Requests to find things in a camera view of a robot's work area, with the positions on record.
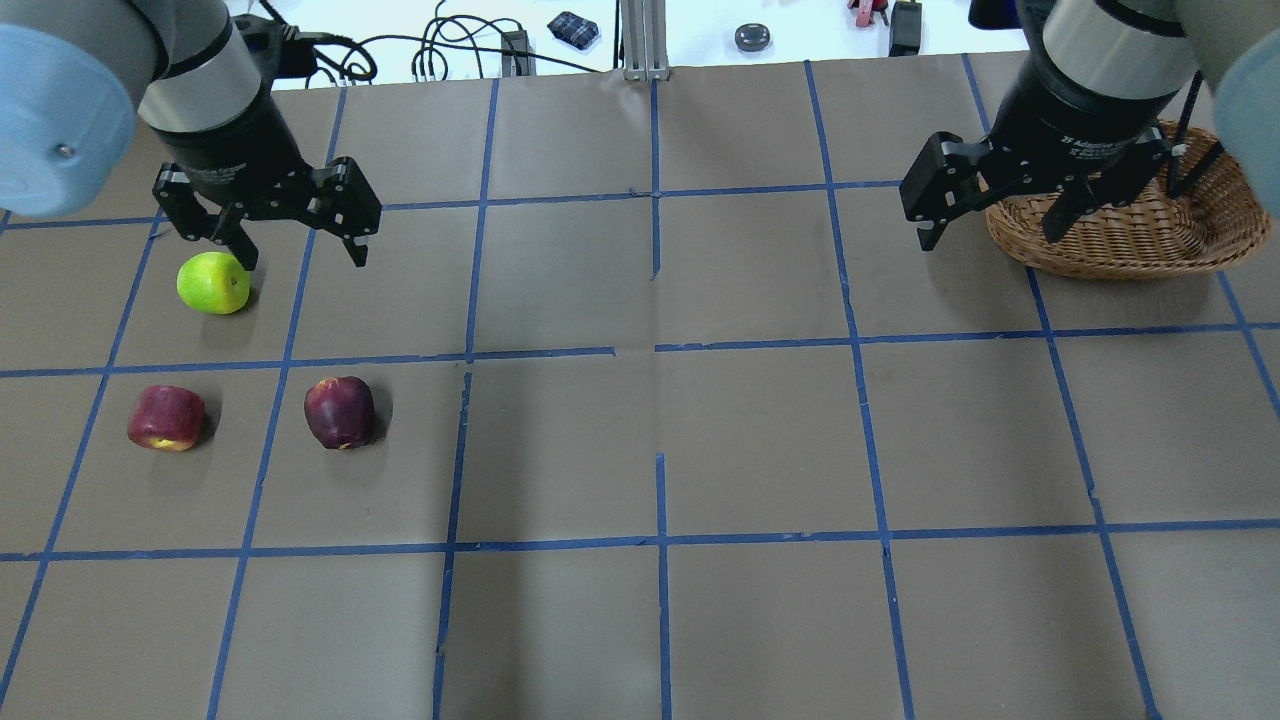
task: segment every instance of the apple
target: apple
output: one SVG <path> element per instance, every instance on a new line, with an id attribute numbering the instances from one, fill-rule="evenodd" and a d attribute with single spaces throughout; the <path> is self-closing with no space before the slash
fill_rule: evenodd
<path id="1" fill-rule="evenodd" d="M 205 401 L 174 386 L 151 386 L 138 395 L 129 413 L 129 439 L 151 450 L 191 450 L 205 427 Z"/>
<path id="2" fill-rule="evenodd" d="M 228 252 L 201 252 L 178 269 L 178 297 L 197 313 L 229 315 L 248 302 L 250 277 Z"/>
<path id="3" fill-rule="evenodd" d="M 374 441 L 374 393 L 356 377 L 325 378 L 302 398 L 307 427 L 329 450 L 351 450 Z"/>

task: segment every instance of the dark blue patterned object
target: dark blue patterned object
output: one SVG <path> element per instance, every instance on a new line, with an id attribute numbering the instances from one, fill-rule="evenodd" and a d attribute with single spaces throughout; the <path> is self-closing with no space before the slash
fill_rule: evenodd
<path id="1" fill-rule="evenodd" d="M 585 50 L 595 36 L 600 35 L 600 26 L 568 10 L 556 15 L 554 20 L 547 23 L 547 28 L 557 40 L 563 40 L 579 50 Z"/>

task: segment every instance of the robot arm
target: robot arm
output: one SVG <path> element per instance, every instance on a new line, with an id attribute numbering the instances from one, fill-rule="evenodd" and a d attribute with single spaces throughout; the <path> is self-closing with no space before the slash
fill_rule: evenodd
<path id="1" fill-rule="evenodd" d="M 349 158 L 323 169 L 302 159 L 270 95 L 292 28 L 275 28 L 264 58 L 242 36 L 255 22 L 221 0 L 6 0 L 0 132 L 15 142 L 0 155 L 0 206 L 47 217 L 87 205 L 128 149 L 136 110 L 177 160 L 154 195 L 184 238 L 225 245 L 252 269 L 241 220 L 293 219 L 338 236 L 364 265 L 378 196 Z"/>
<path id="2" fill-rule="evenodd" d="M 900 187 L 920 247 L 932 250 L 950 222 L 1011 195 L 1060 192 L 1043 220 L 1051 242 L 1101 205 L 1133 201 L 1170 155 L 1156 117 L 1197 67 L 1215 88 L 1224 145 L 1280 213 L 1280 4 L 1225 8 L 1019 0 L 1030 55 L 991 135 L 965 143 L 934 133 Z"/>

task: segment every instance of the brown woven basket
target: brown woven basket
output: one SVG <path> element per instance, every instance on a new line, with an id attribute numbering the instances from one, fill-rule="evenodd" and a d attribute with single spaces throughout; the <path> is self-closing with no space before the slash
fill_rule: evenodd
<path id="1" fill-rule="evenodd" d="M 1172 137 L 1174 123 L 1165 123 Z M 1193 168 L 1217 138 L 1190 128 L 1181 167 Z M 1044 240 L 1041 218 L 1057 193 L 1011 197 L 987 209 L 987 228 L 1005 252 L 1032 268 L 1074 278 L 1155 279 L 1210 273 L 1242 263 L 1271 234 L 1271 217 L 1258 205 L 1229 154 L 1181 197 L 1165 195 L 1161 170 L 1128 208 L 1103 206 L 1080 218 L 1056 245 Z"/>

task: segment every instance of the metal frame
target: metal frame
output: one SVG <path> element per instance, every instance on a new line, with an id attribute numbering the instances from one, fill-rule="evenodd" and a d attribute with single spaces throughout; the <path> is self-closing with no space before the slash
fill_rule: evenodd
<path id="1" fill-rule="evenodd" d="M 622 74 L 652 81 L 671 77 L 667 65 L 667 0 L 622 0 Z"/>

